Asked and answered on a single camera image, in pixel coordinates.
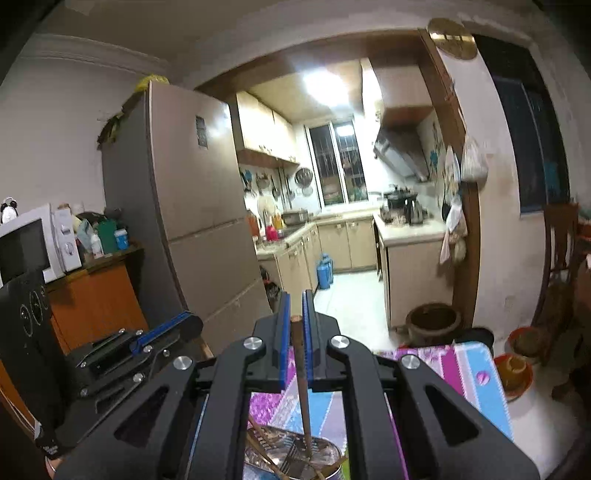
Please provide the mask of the metal fork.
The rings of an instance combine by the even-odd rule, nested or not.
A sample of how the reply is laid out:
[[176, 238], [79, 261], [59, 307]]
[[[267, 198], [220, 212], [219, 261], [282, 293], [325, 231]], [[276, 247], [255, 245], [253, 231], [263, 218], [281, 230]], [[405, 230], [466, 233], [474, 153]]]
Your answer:
[[280, 471], [293, 479], [301, 479], [307, 467], [303, 442], [297, 437], [284, 438], [279, 446]]

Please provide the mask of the steel kettle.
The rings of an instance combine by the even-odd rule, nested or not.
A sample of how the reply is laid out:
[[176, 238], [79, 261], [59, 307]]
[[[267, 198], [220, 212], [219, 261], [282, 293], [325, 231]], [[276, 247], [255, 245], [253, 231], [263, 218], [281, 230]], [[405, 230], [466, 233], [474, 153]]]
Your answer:
[[405, 215], [409, 225], [422, 225], [424, 222], [423, 208], [417, 198], [406, 201]]

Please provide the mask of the orange basin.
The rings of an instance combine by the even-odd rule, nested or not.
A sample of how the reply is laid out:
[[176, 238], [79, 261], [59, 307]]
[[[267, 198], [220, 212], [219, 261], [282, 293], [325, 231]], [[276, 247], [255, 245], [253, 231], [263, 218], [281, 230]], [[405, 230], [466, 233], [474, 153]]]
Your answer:
[[494, 362], [508, 402], [517, 400], [532, 386], [534, 372], [522, 356], [506, 353], [495, 357]]

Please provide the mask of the white microwave oven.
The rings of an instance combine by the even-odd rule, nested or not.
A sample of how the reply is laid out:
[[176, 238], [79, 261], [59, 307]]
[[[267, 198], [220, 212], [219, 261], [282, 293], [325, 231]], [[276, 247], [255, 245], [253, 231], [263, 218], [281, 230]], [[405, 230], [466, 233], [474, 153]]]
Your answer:
[[1, 225], [1, 284], [34, 270], [45, 283], [82, 267], [69, 207], [45, 204]]

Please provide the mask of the floral striped tablecloth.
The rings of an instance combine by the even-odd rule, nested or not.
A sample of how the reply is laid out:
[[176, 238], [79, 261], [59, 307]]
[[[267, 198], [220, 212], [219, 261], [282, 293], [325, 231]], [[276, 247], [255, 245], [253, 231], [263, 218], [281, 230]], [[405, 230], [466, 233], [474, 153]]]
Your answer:
[[250, 397], [247, 479], [535, 479], [480, 342], [394, 358], [329, 335], [294, 355], [277, 393]]

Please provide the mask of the dark window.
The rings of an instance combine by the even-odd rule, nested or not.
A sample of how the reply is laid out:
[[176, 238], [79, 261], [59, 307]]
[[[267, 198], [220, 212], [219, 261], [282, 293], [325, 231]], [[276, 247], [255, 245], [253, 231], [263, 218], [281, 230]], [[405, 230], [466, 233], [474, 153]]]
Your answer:
[[529, 50], [485, 35], [476, 45], [501, 100], [510, 131], [520, 210], [570, 201], [564, 142], [546, 84]]

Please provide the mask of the blue perforated utensil holder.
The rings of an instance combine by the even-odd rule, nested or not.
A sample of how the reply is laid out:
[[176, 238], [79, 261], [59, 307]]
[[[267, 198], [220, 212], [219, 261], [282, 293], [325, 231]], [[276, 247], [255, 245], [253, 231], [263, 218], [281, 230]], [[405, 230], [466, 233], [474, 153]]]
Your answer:
[[342, 479], [346, 457], [329, 440], [272, 426], [249, 427], [245, 443], [245, 479]]

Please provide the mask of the black wok on stove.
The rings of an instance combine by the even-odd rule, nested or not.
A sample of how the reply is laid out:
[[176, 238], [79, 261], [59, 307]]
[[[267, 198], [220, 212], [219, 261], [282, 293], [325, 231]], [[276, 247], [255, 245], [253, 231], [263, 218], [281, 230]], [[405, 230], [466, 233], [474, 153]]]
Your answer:
[[384, 201], [389, 210], [402, 209], [408, 200], [416, 199], [418, 193], [409, 188], [394, 188], [394, 190], [384, 193]]

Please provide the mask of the white bottle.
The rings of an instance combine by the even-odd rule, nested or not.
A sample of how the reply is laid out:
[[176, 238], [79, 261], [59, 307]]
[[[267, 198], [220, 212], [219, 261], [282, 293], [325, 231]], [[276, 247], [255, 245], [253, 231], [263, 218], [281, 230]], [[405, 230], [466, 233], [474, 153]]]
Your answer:
[[97, 233], [91, 234], [90, 243], [91, 243], [91, 252], [92, 252], [93, 257], [95, 259], [103, 257], [104, 252], [103, 252], [103, 248], [102, 248], [102, 243], [101, 243], [100, 237], [98, 236]]

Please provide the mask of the green container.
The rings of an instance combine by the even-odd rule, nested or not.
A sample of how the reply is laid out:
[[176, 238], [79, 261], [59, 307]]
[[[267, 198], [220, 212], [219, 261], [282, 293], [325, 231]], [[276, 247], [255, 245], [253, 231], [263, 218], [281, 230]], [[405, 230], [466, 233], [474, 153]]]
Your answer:
[[102, 250], [105, 255], [113, 254], [118, 251], [115, 231], [116, 222], [113, 219], [106, 219], [100, 222], [96, 227], [96, 232], [100, 238]]

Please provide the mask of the orange wooden cabinet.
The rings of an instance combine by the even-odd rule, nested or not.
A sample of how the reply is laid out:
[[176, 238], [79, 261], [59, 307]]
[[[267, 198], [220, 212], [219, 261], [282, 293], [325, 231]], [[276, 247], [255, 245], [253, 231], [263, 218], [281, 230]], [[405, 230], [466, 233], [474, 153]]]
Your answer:
[[[130, 247], [91, 260], [45, 287], [52, 309], [51, 325], [64, 353], [121, 328], [147, 329], [134, 289], [139, 284], [142, 260], [142, 249]], [[12, 307], [1, 306], [1, 347], [15, 337], [11, 330], [18, 312], [13, 315], [9, 309]], [[2, 403], [10, 406], [25, 428], [32, 430], [35, 418], [8, 373], [6, 362], [1, 356]]]

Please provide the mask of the brown ceramic pot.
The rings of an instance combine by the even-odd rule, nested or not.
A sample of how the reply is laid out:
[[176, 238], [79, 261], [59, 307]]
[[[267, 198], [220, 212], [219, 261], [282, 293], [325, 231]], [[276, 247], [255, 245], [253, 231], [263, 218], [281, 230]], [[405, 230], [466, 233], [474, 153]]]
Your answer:
[[411, 310], [406, 318], [410, 344], [417, 347], [444, 345], [453, 340], [461, 314], [445, 303], [428, 303]]

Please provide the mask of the blue gas bottle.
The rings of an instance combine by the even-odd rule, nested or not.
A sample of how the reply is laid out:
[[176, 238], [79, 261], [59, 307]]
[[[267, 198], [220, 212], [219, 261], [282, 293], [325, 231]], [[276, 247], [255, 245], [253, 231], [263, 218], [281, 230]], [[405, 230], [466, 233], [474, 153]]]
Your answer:
[[334, 282], [334, 273], [332, 272], [332, 258], [329, 254], [322, 253], [321, 260], [317, 265], [318, 288], [326, 290], [331, 288]]

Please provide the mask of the wooden chair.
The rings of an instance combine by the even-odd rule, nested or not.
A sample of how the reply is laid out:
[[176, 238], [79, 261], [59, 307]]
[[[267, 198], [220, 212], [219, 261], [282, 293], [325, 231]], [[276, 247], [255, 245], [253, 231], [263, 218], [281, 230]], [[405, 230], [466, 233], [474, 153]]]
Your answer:
[[541, 335], [540, 363], [546, 366], [559, 337], [574, 324], [574, 277], [578, 204], [543, 210], [545, 254], [542, 283], [531, 325]]

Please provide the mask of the brown refrigerator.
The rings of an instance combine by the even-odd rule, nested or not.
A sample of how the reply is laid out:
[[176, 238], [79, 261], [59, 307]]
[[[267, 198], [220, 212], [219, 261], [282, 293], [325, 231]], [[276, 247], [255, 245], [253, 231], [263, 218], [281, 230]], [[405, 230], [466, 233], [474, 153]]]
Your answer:
[[212, 353], [270, 315], [243, 200], [228, 104], [151, 82], [101, 148], [106, 207], [143, 248], [150, 327], [183, 311]]

